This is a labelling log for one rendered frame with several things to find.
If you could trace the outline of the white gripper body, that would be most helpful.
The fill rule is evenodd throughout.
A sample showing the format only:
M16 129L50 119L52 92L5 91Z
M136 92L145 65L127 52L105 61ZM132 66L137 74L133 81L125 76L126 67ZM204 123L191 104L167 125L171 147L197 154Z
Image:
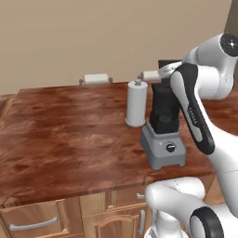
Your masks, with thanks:
M159 60L158 73L162 79L168 78L181 64L180 60Z

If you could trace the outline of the grey blender with black jar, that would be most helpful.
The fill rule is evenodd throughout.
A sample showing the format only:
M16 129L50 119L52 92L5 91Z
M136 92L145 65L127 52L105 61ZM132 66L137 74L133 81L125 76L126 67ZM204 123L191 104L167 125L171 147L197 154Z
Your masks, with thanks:
M152 111L139 139L153 170L185 166L186 162L186 149L179 136L180 106L170 88L170 76L152 81Z

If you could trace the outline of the white paper towel roll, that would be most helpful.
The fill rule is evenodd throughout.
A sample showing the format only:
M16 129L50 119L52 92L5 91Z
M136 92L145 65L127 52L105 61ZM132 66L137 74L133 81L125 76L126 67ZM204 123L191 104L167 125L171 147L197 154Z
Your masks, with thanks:
M136 79L127 84L126 123L140 127L145 123L148 84Z

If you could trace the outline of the small wooden drawer front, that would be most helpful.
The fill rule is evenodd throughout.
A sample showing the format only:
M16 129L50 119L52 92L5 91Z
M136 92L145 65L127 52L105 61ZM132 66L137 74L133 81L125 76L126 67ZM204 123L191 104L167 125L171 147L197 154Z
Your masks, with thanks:
M143 203L144 200L138 199L137 194L143 195L144 191L145 191L144 186L112 191L109 193L111 205L113 205L114 207L119 207Z

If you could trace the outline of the wooden cupboard door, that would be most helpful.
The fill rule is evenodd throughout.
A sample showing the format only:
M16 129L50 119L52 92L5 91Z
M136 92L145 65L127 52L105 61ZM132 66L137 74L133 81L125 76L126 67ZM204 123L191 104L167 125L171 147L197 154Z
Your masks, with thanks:
M128 205L109 212L83 217L85 238L142 238L139 233L140 212L144 203Z

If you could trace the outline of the wide wooden drawer front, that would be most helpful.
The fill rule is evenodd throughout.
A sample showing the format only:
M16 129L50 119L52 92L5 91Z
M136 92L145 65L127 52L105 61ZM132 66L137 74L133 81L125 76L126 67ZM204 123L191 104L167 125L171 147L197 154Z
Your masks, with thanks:
M33 205L22 205L1 210L3 221L12 238L56 238L70 233L70 222L64 200ZM58 222L42 228L11 231L10 224L30 225L58 217Z

